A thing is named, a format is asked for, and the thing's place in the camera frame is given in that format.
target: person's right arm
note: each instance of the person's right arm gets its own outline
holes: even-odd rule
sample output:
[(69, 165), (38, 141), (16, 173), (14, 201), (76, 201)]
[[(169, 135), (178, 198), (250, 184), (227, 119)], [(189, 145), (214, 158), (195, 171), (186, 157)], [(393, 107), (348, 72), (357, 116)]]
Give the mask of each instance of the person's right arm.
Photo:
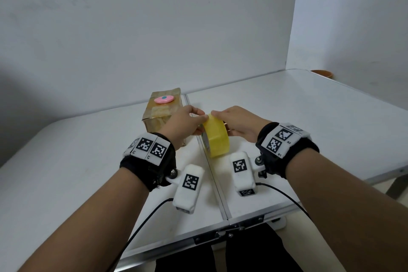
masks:
[[(256, 142), (270, 121), (232, 107), (212, 115), (229, 135)], [(406, 271), (408, 209), (312, 149), (298, 153), (286, 177), (347, 271)]]

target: forearm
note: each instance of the forearm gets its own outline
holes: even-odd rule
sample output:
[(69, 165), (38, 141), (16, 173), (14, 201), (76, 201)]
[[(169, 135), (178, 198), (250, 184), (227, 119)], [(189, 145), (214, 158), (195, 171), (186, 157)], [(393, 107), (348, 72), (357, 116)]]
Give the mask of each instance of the forearm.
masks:
[(408, 266), (408, 209), (306, 149), (287, 179), (347, 271), (400, 271)]
[(137, 176), (119, 169), (19, 271), (104, 271), (128, 240), (148, 194)]

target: white table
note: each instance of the white table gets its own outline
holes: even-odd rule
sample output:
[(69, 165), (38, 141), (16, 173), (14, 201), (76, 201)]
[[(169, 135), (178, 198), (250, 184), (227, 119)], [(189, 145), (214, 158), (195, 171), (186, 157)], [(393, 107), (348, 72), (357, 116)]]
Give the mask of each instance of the white table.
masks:
[[(45, 127), (0, 170), (0, 262), (16, 271), (34, 250), (118, 169), (127, 146), (145, 132), (146, 103), (58, 121)], [(207, 170), (192, 215), (164, 204), (123, 254), (118, 270), (194, 245), (192, 237), (228, 225), (195, 137), (176, 152), (177, 167)], [(135, 228), (176, 186), (152, 191)]]
[[(374, 184), (408, 172), (408, 111), (309, 71), (291, 69), (187, 94), (205, 112), (239, 105), (266, 119), (291, 122), (310, 132), (320, 152), (345, 170)], [(230, 139), (230, 152), (259, 155), (253, 143)], [(230, 223), (258, 215), (276, 218), (296, 206), (278, 192), (258, 186), (255, 196), (234, 190), (228, 155), (208, 159)], [(255, 178), (298, 201), (287, 180)]]

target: black pants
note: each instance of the black pants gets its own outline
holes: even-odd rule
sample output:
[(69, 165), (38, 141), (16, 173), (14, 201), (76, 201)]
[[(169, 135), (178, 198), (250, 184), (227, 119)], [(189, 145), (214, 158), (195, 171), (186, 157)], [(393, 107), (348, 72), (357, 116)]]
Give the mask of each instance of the black pants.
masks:
[[(273, 271), (302, 271), (283, 247), (282, 239), (268, 224), (263, 223), (233, 234), (232, 238), (227, 239), (225, 249), (228, 272), (263, 271), (268, 267)], [(199, 245), (157, 259), (155, 271), (216, 272), (211, 245)]]

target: pink object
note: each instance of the pink object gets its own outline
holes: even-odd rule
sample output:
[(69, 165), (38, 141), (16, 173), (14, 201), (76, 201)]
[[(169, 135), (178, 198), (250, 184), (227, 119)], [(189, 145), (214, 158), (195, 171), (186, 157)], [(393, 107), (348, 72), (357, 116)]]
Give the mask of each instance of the pink object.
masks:
[(162, 103), (169, 103), (174, 100), (174, 96), (161, 96), (159, 98), (156, 98), (154, 102), (162, 104)]

